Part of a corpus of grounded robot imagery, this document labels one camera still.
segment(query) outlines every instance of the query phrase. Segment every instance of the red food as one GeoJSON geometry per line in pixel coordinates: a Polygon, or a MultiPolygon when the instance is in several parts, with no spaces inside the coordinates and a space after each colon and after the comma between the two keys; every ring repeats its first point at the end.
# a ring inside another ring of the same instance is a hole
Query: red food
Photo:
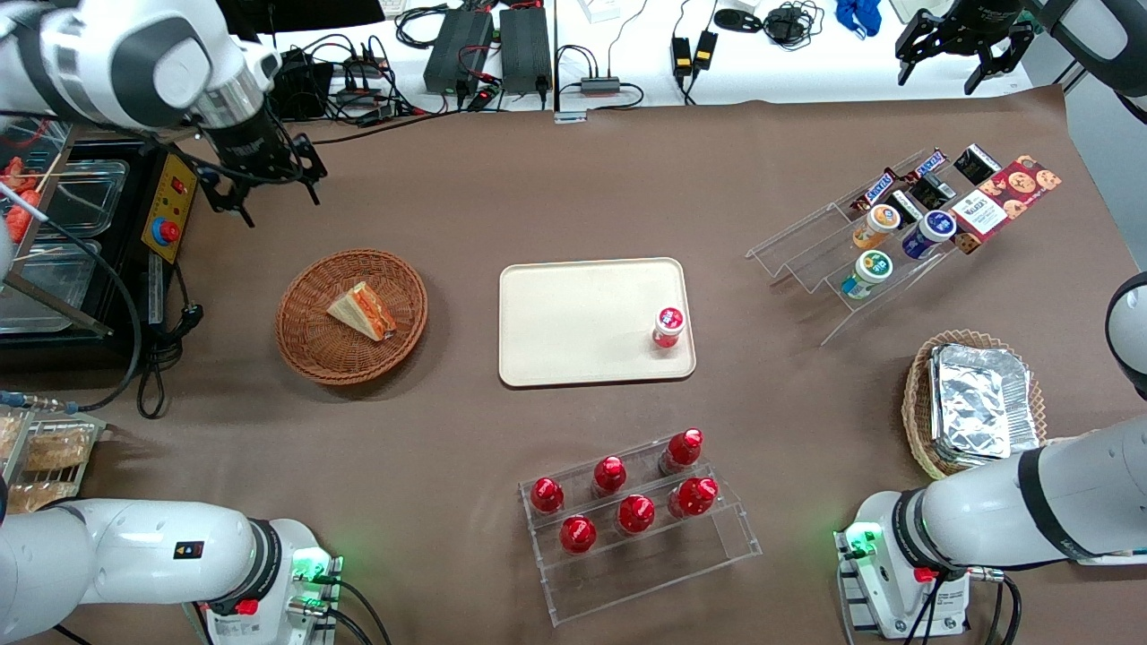
{"type": "MultiPolygon", "coordinates": [[[[40,205],[40,194],[36,191],[24,191],[19,194],[19,199],[33,207],[40,205]]],[[[29,225],[32,224],[32,213],[28,212],[24,207],[15,205],[8,209],[5,223],[8,225],[8,238],[18,244],[24,239],[24,234],[28,233],[29,225]]]]}
{"type": "Polygon", "coordinates": [[[11,157],[8,165],[3,169],[3,174],[0,174],[0,181],[3,181],[6,186],[22,193],[24,191],[31,191],[36,188],[34,177],[13,177],[24,174],[24,160],[19,157],[11,157]]]}

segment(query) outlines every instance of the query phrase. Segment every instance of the sandwich slice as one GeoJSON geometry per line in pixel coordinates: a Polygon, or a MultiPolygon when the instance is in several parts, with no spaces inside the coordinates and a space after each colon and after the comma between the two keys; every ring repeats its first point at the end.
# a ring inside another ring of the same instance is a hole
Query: sandwich slice
{"type": "Polygon", "coordinates": [[[366,282],[354,285],[327,308],[327,313],[372,341],[389,339],[398,328],[387,303],[366,282]]]}

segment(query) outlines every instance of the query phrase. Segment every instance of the round wicker basket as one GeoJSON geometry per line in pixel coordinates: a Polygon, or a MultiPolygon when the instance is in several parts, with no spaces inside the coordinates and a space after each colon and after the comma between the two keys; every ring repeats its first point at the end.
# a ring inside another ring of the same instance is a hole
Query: round wicker basket
{"type": "Polygon", "coordinates": [[[376,379],[414,349],[427,322],[422,279],[397,256],[351,249],[307,266],[287,288],[275,316],[283,360],[317,383],[349,386],[376,379]],[[372,341],[327,313],[354,285],[366,281],[395,317],[398,329],[372,341]]]}
{"type": "MultiPolygon", "coordinates": [[[[943,479],[947,475],[963,471],[966,466],[958,466],[943,461],[933,449],[931,443],[931,378],[929,375],[928,362],[931,359],[933,348],[942,344],[958,343],[977,349],[1006,349],[1012,350],[1006,343],[969,329],[949,331],[933,336],[916,352],[908,367],[908,380],[904,386],[904,405],[900,413],[904,417],[904,429],[908,435],[908,445],[912,448],[912,456],[915,457],[920,467],[924,469],[934,480],[943,479]]],[[[1021,362],[1023,358],[1015,353],[1021,362]]],[[[1036,421],[1036,434],[1039,443],[1047,441],[1047,419],[1044,413],[1044,393],[1039,389],[1039,383],[1035,376],[1028,390],[1028,404],[1031,406],[1031,417],[1036,421]]]]}

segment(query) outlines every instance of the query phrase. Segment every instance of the white tray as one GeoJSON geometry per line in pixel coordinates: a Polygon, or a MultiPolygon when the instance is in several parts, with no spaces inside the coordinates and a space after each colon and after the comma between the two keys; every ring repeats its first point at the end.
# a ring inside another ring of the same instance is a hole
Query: white tray
{"type": "Polygon", "coordinates": [[[515,264],[499,282],[498,372],[508,386],[682,379],[697,366],[685,271],[671,257],[515,264]],[[686,327],[661,349],[653,326],[666,306],[686,327]]]}

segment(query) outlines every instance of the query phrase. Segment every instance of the brown paper tablecloth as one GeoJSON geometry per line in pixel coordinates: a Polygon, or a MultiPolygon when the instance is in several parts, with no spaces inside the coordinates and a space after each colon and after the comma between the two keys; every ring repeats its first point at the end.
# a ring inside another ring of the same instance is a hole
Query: brown paper tablecloth
{"type": "MultiPolygon", "coordinates": [[[[569,126],[548,114],[466,115],[320,151],[330,170],[321,208],[301,186],[259,188],[249,231],[197,202],[182,264],[206,317],[166,374],[174,402],[156,422],[130,396],[106,410],[120,429],[96,449],[83,492],[302,520],[348,557],[348,580],[374,599],[395,645],[843,643],[830,531],[869,494],[927,483],[898,410],[911,357],[943,329],[1016,348],[1044,388],[1052,436],[1144,411],[1103,340],[1108,298],[1134,265],[1068,138],[1058,88],[594,112],[569,126]],[[972,142],[1005,162],[1031,154],[1063,186],[818,348],[841,316],[834,296],[771,286],[744,252],[887,164],[972,142]],[[429,324],[397,373],[326,389],[280,360],[274,313],[304,266],[352,247],[407,259],[426,281],[429,324]],[[505,266],[647,256],[685,266],[692,378],[501,384],[505,266]],[[551,628],[516,482],[690,425],[707,430],[764,555],[551,628]]],[[[1141,643],[1144,575],[1017,574],[1019,642],[1141,643]]],[[[993,590],[973,593],[973,630],[950,643],[984,637],[993,590]]],[[[194,642],[175,607],[81,607],[67,624],[97,645],[194,642]]]]}

